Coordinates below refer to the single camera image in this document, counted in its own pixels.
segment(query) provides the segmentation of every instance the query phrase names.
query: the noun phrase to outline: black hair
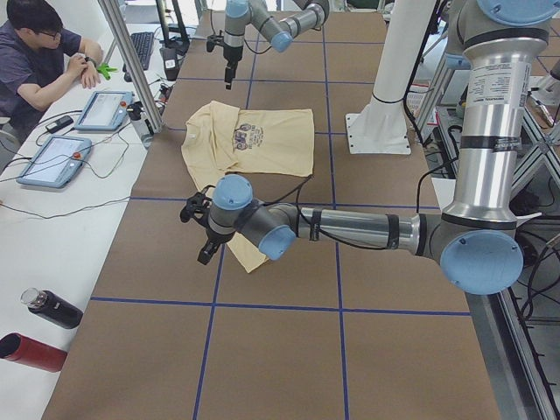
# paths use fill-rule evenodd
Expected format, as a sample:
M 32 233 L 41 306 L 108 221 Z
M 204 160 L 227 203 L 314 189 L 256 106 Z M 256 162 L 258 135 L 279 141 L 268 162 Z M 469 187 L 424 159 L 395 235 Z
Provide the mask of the black hair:
M 62 31 L 62 20 L 45 0 L 8 0 L 8 20 L 15 29 L 28 28 L 34 32 Z

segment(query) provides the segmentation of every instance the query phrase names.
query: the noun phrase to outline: tablet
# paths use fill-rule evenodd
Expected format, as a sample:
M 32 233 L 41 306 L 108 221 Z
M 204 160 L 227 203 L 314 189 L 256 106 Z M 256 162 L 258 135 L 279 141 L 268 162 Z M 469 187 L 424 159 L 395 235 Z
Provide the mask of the tablet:
M 80 131 L 114 131 L 123 123 L 132 92 L 94 92 L 73 126 Z
M 28 186 L 62 188 L 78 173 L 91 147 L 88 138 L 50 136 L 16 181 Z

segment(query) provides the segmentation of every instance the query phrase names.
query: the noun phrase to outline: blue joint cap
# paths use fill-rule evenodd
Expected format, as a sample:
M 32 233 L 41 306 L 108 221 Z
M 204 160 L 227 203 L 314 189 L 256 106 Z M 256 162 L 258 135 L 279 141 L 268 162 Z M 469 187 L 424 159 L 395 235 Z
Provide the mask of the blue joint cap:
M 290 46 L 293 40 L 294 38 L 291 37 L 291 34 L 286 31 L 282 31 L 272 37 L 270 44 L 272 45 L 272 48 L 277 50 L 279 53 L 283 53 Z
M 226 15 L 230 18 L 240 18 L 249 11 L 249 2 L 247 0 L 227 0 Z
M 261 239 L 259 251 L 275 261 L 286 252 L 295 240 L 296 234 L 287 225 L 278 226 Z
M 253 199 L 253 187 L 240 175 L 226 175 L 218 181 L 212 202 L 224 210 L 241 210 Z
M 471 62 L 463 55 L 445 53 L 445 64 L 452 70 L 470 70 Z
M 508 26 L 538 25 L 560 11 L 558 0 L 477 0 L 494 22 Z
M 511 286 L 522 273 L 517 242 L 498 230 L 474 230 L 450 242 L 439 265 L 457 287 L 474 295 L 491 295 Z

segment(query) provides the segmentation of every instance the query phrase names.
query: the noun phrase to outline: folded cloth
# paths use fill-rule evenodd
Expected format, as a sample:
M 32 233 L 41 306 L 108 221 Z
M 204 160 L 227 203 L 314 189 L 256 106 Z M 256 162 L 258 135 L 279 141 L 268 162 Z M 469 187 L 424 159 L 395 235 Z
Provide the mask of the folded cloth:
M 310 109 L 254 111 L 212 101 L 186 122 L 181 150 L 194 184 L 201 190 L 215 186 L 228 172 L 309 176 L 313 146 Z M 239 234 L 228 246 L 247 272 L 266 261 Z

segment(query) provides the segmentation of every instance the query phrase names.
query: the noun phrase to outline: wristwatch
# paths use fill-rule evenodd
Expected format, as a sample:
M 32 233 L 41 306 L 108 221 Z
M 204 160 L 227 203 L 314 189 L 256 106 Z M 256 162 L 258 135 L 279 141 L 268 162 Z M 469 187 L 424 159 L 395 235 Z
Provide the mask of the wristwatch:
M 91 57 L 86 56 L 85 60 L 86 60 L 86 62 L 91 61 L 92 63 L 94 63 L 94 68 L 97 68 L 97 63 L 95 62 L 94 59 L 92 59 Z

